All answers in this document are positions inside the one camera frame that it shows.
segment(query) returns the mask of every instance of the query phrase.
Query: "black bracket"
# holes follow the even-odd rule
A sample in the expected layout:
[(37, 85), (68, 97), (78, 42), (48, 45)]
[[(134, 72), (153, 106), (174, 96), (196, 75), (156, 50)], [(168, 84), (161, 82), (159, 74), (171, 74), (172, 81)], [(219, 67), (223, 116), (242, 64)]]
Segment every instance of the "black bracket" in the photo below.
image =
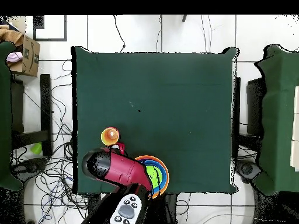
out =
[(40, 131), (16, 134), (12, 139), (12, 149), (41, 142), (44, 156), (53, 155), (52, 147), (52, 105), (51, 81), (49, 74), (40, 75)]

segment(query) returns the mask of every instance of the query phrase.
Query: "table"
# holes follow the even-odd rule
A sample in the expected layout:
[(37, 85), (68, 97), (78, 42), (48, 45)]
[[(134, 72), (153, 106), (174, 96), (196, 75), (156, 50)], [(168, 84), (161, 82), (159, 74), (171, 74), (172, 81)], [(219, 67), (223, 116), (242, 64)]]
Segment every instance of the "table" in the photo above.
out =
[(230, 185), (232, 65), (222, 54), (97, 54), (72, 47), (73, 191), (109, 193), (87, 178), (83, 156), (114, 126), (128, 155), (154, 155), (169, 171), (167, 193), (233, 193)]
[(253, 183), (266, 195), (299, 192), (299, 172), (290, 166), (299, 53), (285, 51), (279, 45), (269, 45), (265, 50), (266, 56), (256, 64), (267, 88), (262, 104), (264, 135), (257, 162), (263, 172)]

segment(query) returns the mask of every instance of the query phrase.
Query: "button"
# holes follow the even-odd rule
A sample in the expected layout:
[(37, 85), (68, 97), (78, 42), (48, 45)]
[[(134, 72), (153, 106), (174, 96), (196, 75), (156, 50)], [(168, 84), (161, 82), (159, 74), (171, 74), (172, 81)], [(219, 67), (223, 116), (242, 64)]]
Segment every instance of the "button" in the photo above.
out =
[(114, 219), (116, 222), (121, 222), (122, 218), (120, 216), (116, 216)]
[(127, 219), (132, 219), (135, 215), (134, 209), (131, 207), (131, 205), (122, 205), (119, 208), (119, 214)]
[(127, 219), (125, 219), (124, 224), (130, 224), (130, 222)]

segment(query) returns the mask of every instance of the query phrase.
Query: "tangled wires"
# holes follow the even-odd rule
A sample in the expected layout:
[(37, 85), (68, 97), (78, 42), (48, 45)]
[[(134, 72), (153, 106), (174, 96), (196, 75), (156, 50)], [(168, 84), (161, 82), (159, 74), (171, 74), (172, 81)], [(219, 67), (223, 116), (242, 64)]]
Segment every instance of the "tangled wires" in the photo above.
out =
[[(36, 187), (44, 193), (41, 198), (40, 206), (42, 211), (42, 217), (38, 221), (37, 224), (42, 224), (44, 220), (54, 219), (55, 224), (59, 224), (60, 220), (64, 218), (67, 210), (77, 209), (79, 214), (83, 219), (85, 219), (83, 213), (81, 211), (85, 211), (87, 213), (87, 199), (72, 193), (72, 184), (73, 184), (73, 176), (72, 176), (72, 139), (70, 141), (66, 141), (66, 137), (72, 136), (72, 131), (70, 127), (64, 123), (63, 119), (65, 117), (67, 107), (66, 105), (56, 99), (53, 96), (53, 91), (56, 88), (70, 86), (69, 84), (58, 85), (52, 88), (51, 90), (51, 101), (55, 104), (60, 112), (60, 119), (56, 121), (51, 116), (51, 119), (55, 125), (59, 127), (57, 133), (53, 134), (52, 142), (55, 143), (58, 140), (58, 137), (62, 137), (62, 144), (57, 146), (53, 152), (51, 157), (48, 157), (48, 163), (46, 164), (46, 169), (40, 171), (40, 174), (37, 175), (34, 179)], [(38, 104), (34, 102), (34, 100), (25, 92), (25, 95), (38, 107), (41, 111), (44, 111), (48, 114), (44, 109), (42, 109)], [(22, 153), (19, 157), (15, 157), (16, 162), (23, 160), (20, 158), (24, 153)], [(59, 220), (56, 221), (55, 212), (53, 209), (57, 207), (64, 207), (63, 213), (60, 216)]]
[[(64, 217), (64, 215), (66, 214), (68, 208), (76, 208), (81, 217), (85, 219), (81, 212), (81, 209), (85, 211), (87, 210), (86, 198), (82, 198), (72, 193), (73, 178), (71, 172), (67, 169), (69, 165), (72, 164), (72, 150), (70, 146), (71, 142), (66, 142), (60, 145), (57, 150), (63, 147), (64, 157), (57, 158), (58, 161), (56, 162), (48, 163), (47, 165), (54, 166), (50, 169), (46, 169), (35, 178), (36, 186), (45, 193), (41, 199), (40, 204), (41, 210), (43, 212), (43, 217), (39, 220), (38, 224), (41, 224), (45, 219), (50, 220), (52, 218), (54, 218), (55, 224), (59, 224), (62, 217)], [(38, 181), (46, 185), (48, 191), (40, 188), (37, 183)], [(64, 212), (59, 218), (58, 222), (56, 222), (53, 207), (61, 206), (64, 206)]]

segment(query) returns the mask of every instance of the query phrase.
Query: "green felt table surface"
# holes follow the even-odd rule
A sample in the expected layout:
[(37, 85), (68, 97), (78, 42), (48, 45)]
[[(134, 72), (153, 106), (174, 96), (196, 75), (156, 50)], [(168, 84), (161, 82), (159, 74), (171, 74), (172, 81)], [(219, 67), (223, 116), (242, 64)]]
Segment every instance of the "green felt table surface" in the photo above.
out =
[(232, 193), (232, 60), (223, 54), (91, 53), (75, 48), (78, 193), (114, 186), (87, 178), (83, 156), (120, 131), (128, 155), (153, 155), (169, 171), (168, 193)]
[(270, 45), (265, 52), (264, 59), (256, 65), (267, 87), (262, 103), (264, 137), (259, 158), (263, 172), (253, 182), (266, 195), (299, 192), (299, 172), (290, 166), (299, 52), (286, 51), (279, 45)]

